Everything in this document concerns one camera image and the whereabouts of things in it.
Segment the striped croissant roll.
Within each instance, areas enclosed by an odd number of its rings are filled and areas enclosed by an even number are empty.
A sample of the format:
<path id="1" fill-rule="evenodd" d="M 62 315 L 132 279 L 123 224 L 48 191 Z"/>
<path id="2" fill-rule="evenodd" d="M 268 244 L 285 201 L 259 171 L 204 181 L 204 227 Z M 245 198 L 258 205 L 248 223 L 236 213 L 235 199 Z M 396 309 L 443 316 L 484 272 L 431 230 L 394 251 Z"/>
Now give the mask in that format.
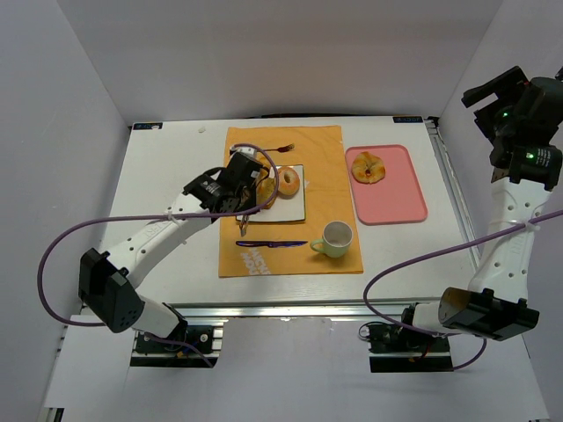
<path id="1" fill-rule="evenodd" d="M 275 188 L 275 179 L 269 177 L 268 170 L 261 169 L 259 180 L 256 186 L 256 202 L 257 202 L 257 197 L 259 195 L 271 193 L 274 196 L 274 188 Z"/>

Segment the sugared ring donut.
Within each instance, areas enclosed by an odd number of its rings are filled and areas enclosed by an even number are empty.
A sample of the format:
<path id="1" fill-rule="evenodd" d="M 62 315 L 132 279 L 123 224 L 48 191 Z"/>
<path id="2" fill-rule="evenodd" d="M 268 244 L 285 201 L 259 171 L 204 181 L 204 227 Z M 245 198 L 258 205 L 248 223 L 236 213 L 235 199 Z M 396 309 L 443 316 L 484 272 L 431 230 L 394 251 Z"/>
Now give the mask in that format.
<path id="1" fill-rule="evenodd" d="M 301 179 L 296 170 L 288 166 L 282 166 L 278 168 L 278 175 L 278 195 L 286 198 L 294 196 L 301 185 Z"/>

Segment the seeded bread slice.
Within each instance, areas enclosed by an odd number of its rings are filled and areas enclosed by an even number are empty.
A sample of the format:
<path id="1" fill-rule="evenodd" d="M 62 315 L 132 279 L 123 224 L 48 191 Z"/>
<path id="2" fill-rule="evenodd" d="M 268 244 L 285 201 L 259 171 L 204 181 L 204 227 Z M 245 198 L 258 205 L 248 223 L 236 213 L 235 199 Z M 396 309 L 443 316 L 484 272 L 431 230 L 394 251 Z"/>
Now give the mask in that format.
<path id="1" fill-rule="evenodd" d="M 266 193 L 264 195 L 259 195 L 257 197 L 257 202 L 258 204 L 263 204 L 264 209 L 269 209 L 274 205 L 276 199 L 277 199 L 276 195 L 273 196 L 271 193 Z"/>

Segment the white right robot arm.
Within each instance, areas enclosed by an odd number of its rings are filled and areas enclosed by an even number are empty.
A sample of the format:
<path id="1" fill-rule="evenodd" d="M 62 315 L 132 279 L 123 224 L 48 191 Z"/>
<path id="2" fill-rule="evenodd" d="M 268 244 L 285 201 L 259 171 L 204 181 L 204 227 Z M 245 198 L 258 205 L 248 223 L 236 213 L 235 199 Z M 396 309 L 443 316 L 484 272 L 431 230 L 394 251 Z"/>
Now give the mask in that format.
<path id="1" fill-rule="evenodd" d="M 515 66 L 466 91 L 465 107 L 494 95 L 475 111 L 475 123 L 492 144 L 494 201 L 488 240 L 466 288 L 447 288 L 437 303 L 405 309 L 404 324 L 432 334 L 472 334 L 503 341 L 536 327 L 528 305 L 527 277 L 542 215 L 559 183 L 562 152 L 551 144 L 562 122 L 562 82 L 528 78 Z"/>

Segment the blue iridescent knife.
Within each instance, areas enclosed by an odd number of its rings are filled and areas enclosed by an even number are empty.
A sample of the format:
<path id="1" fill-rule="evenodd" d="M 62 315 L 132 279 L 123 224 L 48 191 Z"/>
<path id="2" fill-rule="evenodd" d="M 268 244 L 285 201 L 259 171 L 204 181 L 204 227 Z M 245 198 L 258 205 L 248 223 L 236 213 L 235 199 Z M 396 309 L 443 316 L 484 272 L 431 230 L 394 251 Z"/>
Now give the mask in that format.
<path id="1" fill-rule="evenodd" d="M 307 244 L 308 241 L 303 240 L 294 240 L 294 241 L 236 241 L 235 245 L 240 247 L 247 247 L 247 248 L 258 248 L 258 247 L 267 247 L 267 248 L 288 248 L 288 247 L 297 247 L 303 246 Z"/>

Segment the orange placemat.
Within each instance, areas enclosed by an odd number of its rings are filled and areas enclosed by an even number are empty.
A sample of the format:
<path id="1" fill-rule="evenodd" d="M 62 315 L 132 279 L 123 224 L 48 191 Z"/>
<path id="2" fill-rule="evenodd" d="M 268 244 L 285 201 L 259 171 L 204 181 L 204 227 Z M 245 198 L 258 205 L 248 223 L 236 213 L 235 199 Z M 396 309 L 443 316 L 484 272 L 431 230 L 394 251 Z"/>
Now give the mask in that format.
<path id="1" fill-rule="evenodd" d="M 342 131 L 328 127 L 251 127 L 228 129 L 225 148 L 250 143 L 262 149 L 295 144 L 287 153 L 269 152 L 280 166 L 302 164 L 306 219 L 303 222 L 250 223 L 246 241 L 314 241 L 322 237 L 329 222 L 347 223 L 354 240 L 345 255 L 329 258 L 313 251 L 308 244 L 288 248 L 247 248 L 235 245 L 240 240 L 238 222 L 220 222 L 219 275 L 287 275 L 308 273 L 362 273 L 362 255 L 355 213 L 348 183 Z"/>

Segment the white square plate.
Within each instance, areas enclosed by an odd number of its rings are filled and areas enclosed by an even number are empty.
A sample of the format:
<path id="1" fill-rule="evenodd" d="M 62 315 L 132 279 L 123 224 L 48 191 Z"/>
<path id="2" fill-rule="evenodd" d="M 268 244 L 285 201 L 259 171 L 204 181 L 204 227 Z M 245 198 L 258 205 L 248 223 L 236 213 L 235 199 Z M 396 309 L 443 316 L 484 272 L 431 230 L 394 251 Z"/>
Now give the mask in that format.
<path id="1" fill-rule="evenodd" d="M 300 178 L 298 191 L 290 197 L 279 195 L 269 209 L 262 209 L 249 216 L 250 223 L 303 222 L 306 219 L 304 167 L 302 164 L 290 165 Z"/>

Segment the metal fork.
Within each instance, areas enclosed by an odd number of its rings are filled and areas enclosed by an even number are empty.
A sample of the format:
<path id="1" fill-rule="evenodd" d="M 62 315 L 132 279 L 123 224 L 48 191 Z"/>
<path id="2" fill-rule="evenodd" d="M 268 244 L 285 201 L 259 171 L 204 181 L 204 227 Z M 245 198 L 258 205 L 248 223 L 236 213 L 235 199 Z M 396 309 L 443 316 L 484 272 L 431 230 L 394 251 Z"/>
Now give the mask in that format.
<path id="1" fill-rule="evenodd" d="M 279 152 L 279 153 L 287 153 L 290 152 L 291 150 L 293 150 L 295 148 L 295 144 L 291 143 L 289 145 L 285 145 L 285 146 L 281 146 L 278 148 L 269 148 L 269 149 L 260 149 L 258 151 L 258 154 L 261 154 L 263 152 Z"/>

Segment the black logo sticker right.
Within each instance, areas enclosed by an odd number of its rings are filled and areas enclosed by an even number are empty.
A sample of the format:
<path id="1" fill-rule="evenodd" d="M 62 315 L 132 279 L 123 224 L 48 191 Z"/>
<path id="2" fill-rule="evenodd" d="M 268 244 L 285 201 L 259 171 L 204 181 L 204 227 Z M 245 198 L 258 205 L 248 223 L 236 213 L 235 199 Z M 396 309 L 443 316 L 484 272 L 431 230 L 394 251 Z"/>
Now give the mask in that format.
<path id="1" fill-rule="evenodd" d="M 424 119 L 421 116 L 393 116 L 392 120 L 396 124 L 422 124 Z"/>

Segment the black logo sticker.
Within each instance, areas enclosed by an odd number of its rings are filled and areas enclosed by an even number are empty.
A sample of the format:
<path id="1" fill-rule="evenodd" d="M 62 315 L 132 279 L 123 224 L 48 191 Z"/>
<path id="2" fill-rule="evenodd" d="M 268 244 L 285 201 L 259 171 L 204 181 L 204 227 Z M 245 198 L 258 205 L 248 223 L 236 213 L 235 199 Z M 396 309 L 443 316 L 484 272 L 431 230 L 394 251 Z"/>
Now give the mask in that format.
<path id="1" fill-rule="evenodd" d="M 160 130 L 162 122 L 137 122 L 132 126 L 133 130 Z"/>
<path id="2" fill-rule="evenodd" d="M 422 124 L 424 119 L 421 116 L 393 116 L 392 120 L 396 124 Z"/>

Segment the pale green mug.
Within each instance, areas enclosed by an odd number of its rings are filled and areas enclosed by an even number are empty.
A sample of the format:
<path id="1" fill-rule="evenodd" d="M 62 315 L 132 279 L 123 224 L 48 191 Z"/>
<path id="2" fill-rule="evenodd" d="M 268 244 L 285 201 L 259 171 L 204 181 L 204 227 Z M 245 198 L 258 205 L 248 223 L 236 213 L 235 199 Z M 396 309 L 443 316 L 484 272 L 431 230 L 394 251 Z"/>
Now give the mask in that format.
<path id="1" fill-rule="evenodd" d="M 329 222 L 323 229 L 322 237 L 310 243 L 310 248 L 329 258 L 345 255 L 354 240 L 352 228 L 345 222 Z"/>

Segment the black logo sticker left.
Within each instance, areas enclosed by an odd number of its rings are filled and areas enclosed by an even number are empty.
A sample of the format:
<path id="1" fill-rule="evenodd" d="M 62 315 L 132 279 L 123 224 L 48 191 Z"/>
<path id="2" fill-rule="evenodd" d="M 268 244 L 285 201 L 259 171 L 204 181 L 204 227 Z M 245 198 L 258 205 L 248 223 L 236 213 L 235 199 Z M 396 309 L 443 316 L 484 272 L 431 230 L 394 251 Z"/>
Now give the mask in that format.
<path id="1" fill-rule="evenodd" d="M 162 122 L 137 122 L 132 126 L 133 130 L 160 130 Z"/>

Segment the pink tray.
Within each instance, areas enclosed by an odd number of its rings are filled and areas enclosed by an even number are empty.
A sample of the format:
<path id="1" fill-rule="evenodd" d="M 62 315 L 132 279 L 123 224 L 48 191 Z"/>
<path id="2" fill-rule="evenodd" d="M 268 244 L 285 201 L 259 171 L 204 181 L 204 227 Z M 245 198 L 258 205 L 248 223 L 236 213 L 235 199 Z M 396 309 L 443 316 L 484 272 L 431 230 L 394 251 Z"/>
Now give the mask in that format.
<path id="1" fill-rule="evenodd" d="M 365 225 L 425 221 L 428 208 L 408 150 L 398 144 L 351 147 L 345 153 L 347 166 L 364 151 L 383 160 L 386 175 L 371 185 L 349 178 L 359 221 Z"/>

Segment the twisted glazed bun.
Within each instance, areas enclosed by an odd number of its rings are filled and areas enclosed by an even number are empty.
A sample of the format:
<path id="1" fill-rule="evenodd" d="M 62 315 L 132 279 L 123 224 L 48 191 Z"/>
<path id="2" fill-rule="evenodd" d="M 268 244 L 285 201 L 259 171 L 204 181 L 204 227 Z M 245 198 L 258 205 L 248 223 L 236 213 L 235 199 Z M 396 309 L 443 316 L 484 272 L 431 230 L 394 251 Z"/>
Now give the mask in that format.
<path id="1" fill-rule="evenodd" d="M 358 183 L 371 185 L 385 178 L 386 169 L 379 156 L 363 151 L 353 160 L 351 173 Z"/>

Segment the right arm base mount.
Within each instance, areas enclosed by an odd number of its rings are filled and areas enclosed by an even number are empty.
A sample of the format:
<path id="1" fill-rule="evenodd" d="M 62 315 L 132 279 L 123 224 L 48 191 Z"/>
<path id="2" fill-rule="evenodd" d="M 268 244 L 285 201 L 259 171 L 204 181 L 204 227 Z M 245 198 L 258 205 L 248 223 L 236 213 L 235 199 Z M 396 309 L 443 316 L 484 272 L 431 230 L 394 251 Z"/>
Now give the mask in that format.
<path id="1" fill-rule="evenodd" d="M 358 334 L 369 344 L 372 374 L 452 372 L 450 342 L 397 325 L 371 322 Z"/>

